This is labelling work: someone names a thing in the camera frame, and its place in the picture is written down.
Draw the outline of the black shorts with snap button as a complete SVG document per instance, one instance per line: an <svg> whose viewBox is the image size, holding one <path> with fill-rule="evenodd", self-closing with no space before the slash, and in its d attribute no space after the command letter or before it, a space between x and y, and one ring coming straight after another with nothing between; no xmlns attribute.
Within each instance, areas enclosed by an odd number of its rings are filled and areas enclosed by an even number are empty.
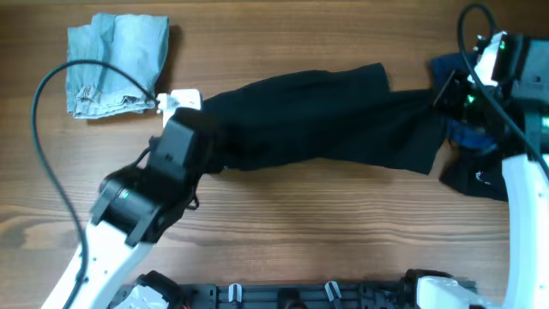
<svg viewBox="0 0 549 309"><path fill-rule="evenodd" d="M384 67L308 70L206 99L221 125L214 170L316 158L428 174L446 135L429 89L393 91Z"/></svg>

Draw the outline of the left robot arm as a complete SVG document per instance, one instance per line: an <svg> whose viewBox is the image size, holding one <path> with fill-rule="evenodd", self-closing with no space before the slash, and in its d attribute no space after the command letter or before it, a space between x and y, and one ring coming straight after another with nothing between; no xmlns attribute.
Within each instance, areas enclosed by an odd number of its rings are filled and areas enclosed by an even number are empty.
<svg viewBox="0 0 549 309"><path fill-rule="evenodd" d="M218 125L205 112L179 107L150 140L145 167L110 173L84 228L83 241L44 303L45 308L106 308L162 234L196 209Z"/></svg>

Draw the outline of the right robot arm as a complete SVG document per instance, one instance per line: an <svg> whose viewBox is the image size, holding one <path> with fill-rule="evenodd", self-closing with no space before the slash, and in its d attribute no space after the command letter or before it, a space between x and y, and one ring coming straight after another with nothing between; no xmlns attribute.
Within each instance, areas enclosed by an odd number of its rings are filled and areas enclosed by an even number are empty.
<svg viewBox="0 0 549 309"><path fill-rule="evenodd" d="M496 140L510 214L503 308L548 306L548 42L500 32L475 46L468 76L435 105Z"/></svg>

